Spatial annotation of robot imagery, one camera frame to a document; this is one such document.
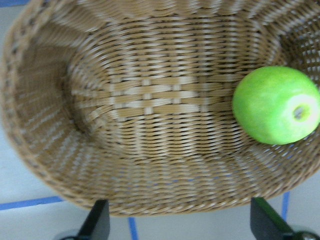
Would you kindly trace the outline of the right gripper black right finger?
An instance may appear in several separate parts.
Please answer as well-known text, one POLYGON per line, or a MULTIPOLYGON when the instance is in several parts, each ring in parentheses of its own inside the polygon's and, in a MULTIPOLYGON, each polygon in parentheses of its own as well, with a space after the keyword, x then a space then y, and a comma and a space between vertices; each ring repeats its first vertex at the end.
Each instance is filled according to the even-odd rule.
POLYGON ((285 220, 263 197, 253 197, 250 202, 250 230, 256 240, 299 240, 285 220))

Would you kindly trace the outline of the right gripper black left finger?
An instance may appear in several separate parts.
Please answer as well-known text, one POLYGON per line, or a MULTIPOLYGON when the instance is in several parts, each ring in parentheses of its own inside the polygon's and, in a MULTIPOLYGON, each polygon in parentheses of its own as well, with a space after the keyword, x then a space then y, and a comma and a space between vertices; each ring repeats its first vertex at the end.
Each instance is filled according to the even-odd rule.
POLYGON ((77 240, 107 240, 110 236, 110 212, 108 200, 97 200, 81 226, 77 240))

